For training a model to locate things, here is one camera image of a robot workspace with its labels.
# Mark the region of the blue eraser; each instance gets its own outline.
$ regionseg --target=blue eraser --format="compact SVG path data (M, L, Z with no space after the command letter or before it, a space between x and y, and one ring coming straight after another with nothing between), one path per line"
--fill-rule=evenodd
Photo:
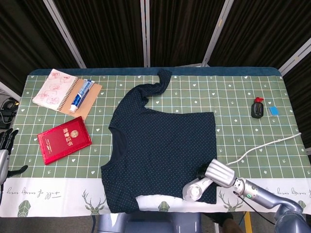
M278 115L278 109L275 106L270 107L269 109L270 109L271 115L273 115L273 116L277 116Z

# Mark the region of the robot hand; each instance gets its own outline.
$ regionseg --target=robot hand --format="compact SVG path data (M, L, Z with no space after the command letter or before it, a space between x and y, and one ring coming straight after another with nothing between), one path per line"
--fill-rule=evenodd
M275 214L277 233L311 233L311 229L301 215L303 209L297 202L274 195L244 178L237 178L234 170L216 159L213 159L208 166L200 168L198 177L203 178L184 186L184 200L199 200L204 191L215 182L224 188L233 187L234 194L237 196L243 195L267 209L280 205Z

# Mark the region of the blue table edge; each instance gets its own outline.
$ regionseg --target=blue table edge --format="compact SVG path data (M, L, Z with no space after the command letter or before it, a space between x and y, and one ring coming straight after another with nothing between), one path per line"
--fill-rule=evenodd
M157 75L160 69L170 70L173 75L197 76L281 76L274 67L133 67L133 68L87 68L57 69L70 75ZM52 69L36 69L29 75L49 75Z

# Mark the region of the blue toothpaste tube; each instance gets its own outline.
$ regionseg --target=blue toothpaste tube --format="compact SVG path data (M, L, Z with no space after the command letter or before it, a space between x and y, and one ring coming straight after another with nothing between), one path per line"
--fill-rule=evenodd
M83 79L83 80L84 80L84 83L83 83L80 91L78 92L78 94L74 98L74 101L71 104L69 111L71 111L72 113L77 111L77 109L80 107L81 103L84 101L86 95L88 94L89 90L91 89L91 87L94 84L94 81L87 80L87 79Z

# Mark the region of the white border strip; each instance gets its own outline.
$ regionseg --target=white border strip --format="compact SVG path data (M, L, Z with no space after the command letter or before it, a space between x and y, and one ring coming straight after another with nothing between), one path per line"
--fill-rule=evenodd
M230 12L231 6L233 4L234 0L225 0L225 3L223 5L222 11L220 12L216 27L214 29L213 35L210 39L208 48L206 50L203 62L202 62L202 67L207 67L207 63L209 62L210 56L212 55L212 52L215 48L215 45L217 43L217 40L219 38L220 33L222 32L222 29L224 27L225 21L227 19L227 16Z
M20 102L21 96L19 96L18 94L16 94L13 90L11 90L9 87L7 87L5 84L3 84L2 82L0 82L0 88L6 92L8 95L10 95L11 97L13 97L14 99L16 99L18 102Z
M140 0L140 14L141 14L142 49L144 53L144 67L147 67L145 0Z
M282 76L288 73L294 66L296 66L307 54L311 52L311 38L307 40L307 42L301 46L300 49L297 50L293 54L293 56L290 57L290 59L287 60L287 62L284 63L284 65L281 66L280 73Z
M150 6L149 0L146 0L146 34L147 34L147 66L151 67L150 65Z
M62 34L65 42L67 43L74 59L77 61L80 68L86 68L86 65L79 53L79 50L77 46L75 45L68 28L65 25L65 22L63 21L63 18L59 14L59 11L54 3L53 0L43 0L45 6L47 7L49 13L51 14L55 24L57 25L60 33Z

